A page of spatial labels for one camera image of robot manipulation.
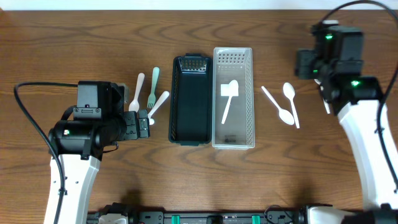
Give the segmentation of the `white fork diagonal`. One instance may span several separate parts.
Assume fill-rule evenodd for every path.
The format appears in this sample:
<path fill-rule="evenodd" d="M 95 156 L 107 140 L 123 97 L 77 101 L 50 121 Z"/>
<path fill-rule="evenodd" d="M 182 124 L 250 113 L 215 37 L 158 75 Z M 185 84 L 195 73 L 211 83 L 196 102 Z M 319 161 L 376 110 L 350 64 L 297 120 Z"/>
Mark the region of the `white fork diagonal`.
<path fill-rule="evenodd" d="M 154 104 L 153 108 L 148 114 L 148 118 L 151 119 L 154 113 L 159 109 L 159 107 L 165 102 L 165 100 L 169 97 L 170 93 L 168 91 L 164 91 L 159 99 Z"/>

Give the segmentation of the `white spoon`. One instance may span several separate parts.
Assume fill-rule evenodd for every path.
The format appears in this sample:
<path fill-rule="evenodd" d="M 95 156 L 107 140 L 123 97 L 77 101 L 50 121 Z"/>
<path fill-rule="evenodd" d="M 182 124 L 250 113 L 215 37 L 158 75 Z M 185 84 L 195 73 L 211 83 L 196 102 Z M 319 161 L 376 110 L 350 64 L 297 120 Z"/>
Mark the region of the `white spoon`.
<path fill-rule="evenodd" d="M 282 91 L 283 91 L 285 97 L 287 97 L 289 99 L 289 101 L 290 101 L 291 108 L 292 108 L 292 114 L 293 114 L 294 121 L 295 121 L 295 125 L 296 125 L 296 128 L 299 129 L 300 128 L 300 123 L 299 123 L 297 110 L 296 110 L 296 107 L 295 107 L 295 104 L 294 104 L 295 90 L 294 90 L 293 86 L 290 83 L 286 82 L 283 85 Z"/>
<path fill-rule="evenodd" d="M 221 96 L 228 96 L 228 102 L 224 109 L 222 124 L 225 124 L 226 118 L 228 116 L 229 107 L 231 104 L 232 97 L 239 96 L 239 84 L 237 80 L 232 80 L 228 84 L 221 84 Z"/>
<path fill-rule="evenodd" d="M 145 79 L 145 75 L 143 73 L 138 74 L 135 94 L 134 94 L 133 100 L 129 104 L 129 111 L 138 112 L 138 110 L 139 110 L 139 94 L 141 92 L 141 88 L 144 83 L 144 79 Z"/>
<path fill-rule="evenodd" d="M 320 96 L 321 96 L 321 98 L 322 98 L 322 100 L 323 100 L 323 104 L 324 104 L 326 113 L 327 113 L 327 114 L 330 114 L 331 112 L 330 112 L 329 104 L 326 102 L 326 100 L 325 100 L 324 97 L 323 97 L 323 87 L 322 87 L 322 85 L 321 85 L 321 82 L 320 82 L 318 79 L 314 79 L 314 81 L 315 81 L 315 83 L 319 86 Z"/>

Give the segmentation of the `dark green plastic basket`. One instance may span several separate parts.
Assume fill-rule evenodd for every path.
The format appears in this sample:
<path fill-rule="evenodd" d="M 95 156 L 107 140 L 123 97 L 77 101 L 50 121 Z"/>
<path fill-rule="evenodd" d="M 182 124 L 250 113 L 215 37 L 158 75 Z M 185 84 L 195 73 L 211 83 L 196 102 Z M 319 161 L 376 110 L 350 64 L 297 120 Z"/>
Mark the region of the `dark green plastic basket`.
<path fill-rule="evenodd" d="M 169 141 L 199 146 L 211 141 L 212 59 L 185 54 L 173 61 Z"/>

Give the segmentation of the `mint green plastic fork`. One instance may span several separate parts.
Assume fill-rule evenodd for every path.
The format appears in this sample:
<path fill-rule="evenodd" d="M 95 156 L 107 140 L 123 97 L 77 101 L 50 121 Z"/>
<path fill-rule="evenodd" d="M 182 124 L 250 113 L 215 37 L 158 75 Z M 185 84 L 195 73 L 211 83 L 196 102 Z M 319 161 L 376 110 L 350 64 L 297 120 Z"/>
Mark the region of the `mint green plastic fork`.
<path fill-rule="evenodd" d="M 147 100 L 148 108 L 153 108 L 154 104 L 156 102 L 155 89 L 157 86 L 157 81 L 159 79 L 159 75 L 160 75 L 160 68 L 154 67 L 153 71 L 152 71 L 152 85 L 151 85 L 150 95 L 148 96 L 148 100 Z"/>

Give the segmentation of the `clear white plastic basket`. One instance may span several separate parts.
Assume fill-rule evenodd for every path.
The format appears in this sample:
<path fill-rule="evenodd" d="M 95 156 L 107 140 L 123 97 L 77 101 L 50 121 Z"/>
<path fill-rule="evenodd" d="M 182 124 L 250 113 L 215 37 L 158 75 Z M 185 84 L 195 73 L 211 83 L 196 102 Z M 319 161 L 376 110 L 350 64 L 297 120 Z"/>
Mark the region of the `clear white plastic basket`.
<path fill-rule="evenodd" d="M 253 76 L 252 48 L 214 48 L 212 146 L 215 149 L 247 150 L 255 146 Z M 232 97 L 222 124 L 228 96 L 221 96 L 221 84 L 232 80 L 238 81 L 239 96 Z"/>

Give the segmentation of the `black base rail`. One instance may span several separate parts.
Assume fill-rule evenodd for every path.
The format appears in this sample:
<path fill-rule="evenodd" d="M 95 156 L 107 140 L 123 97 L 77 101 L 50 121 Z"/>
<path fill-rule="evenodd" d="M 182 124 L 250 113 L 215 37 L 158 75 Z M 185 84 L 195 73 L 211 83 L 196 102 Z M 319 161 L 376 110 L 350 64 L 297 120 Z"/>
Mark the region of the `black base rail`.
<path fill-rule="evenodd" d="M 263 212 L 166 212 L 163 210 L 139 209 L 122 203 L 106 205 L 97 212 L 87 214 L 86 223 L 142 223 L 142 224 L 305 224 L 307 213 L 272 205 Z"/>

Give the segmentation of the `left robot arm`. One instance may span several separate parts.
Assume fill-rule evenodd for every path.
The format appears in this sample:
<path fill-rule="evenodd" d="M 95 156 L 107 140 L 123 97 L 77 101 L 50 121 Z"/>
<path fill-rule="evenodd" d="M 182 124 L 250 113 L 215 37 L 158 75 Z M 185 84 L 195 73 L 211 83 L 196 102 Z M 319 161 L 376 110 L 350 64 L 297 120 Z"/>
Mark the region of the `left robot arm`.
<path fill-rule="evenodd" d="M 104 148 L 150 136 L 147 111 L 124 110 L 125 85 L 80 81 L 77 87 L 77 104 L 49 132 L 64 176 L 52 159 L 46 223 L 85 223 Z"/>

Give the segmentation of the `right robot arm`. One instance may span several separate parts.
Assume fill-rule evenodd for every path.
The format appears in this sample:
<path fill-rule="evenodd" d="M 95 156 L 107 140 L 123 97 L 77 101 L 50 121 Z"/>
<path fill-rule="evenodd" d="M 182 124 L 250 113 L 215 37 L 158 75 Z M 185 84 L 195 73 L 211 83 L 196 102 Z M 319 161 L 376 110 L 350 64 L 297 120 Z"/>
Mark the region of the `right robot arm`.
<path fill-rule="evenodd" d="M 297 51 L 295 75 L 318 80 L 351 145 L 363 194 L 363 212 L 309 205 L 302 223 L 397 223 L 397 148 L 376 77 L 361 74 L 363 32 L 338 23 L 312 27 L 314 49 Z"/>

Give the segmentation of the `white spoon bowl down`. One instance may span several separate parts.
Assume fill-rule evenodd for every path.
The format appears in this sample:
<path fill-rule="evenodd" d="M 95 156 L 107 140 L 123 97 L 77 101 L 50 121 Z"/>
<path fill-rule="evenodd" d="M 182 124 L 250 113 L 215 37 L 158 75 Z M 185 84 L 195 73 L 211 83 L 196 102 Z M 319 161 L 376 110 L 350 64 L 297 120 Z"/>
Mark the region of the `white spoon bowl down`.
<path fill-rule="evenodd" d="M 268 97 L 268 99 L 269 99 L 269 100 L 274 104 L 274 106 L 278 109 L 279 118 L 280 118 L 284 123 L 286 123 L 286 124 L 288 124 L 288 125 L 293 125 L 293 124 L 295 123 L 293 115 L 292 115 L 289 111 L 287 111 L 287 110 L 281 108 L 281 107 L 279 106 L 279 104 L 276 102 L 276 100 L 274 99 L 274 97 L 271 95 L 271 93 L 270 93 L 264 86 L 261 86 L 261 89 L 263 90 L 263 92 L 265 93 L 265 95 Z"/>

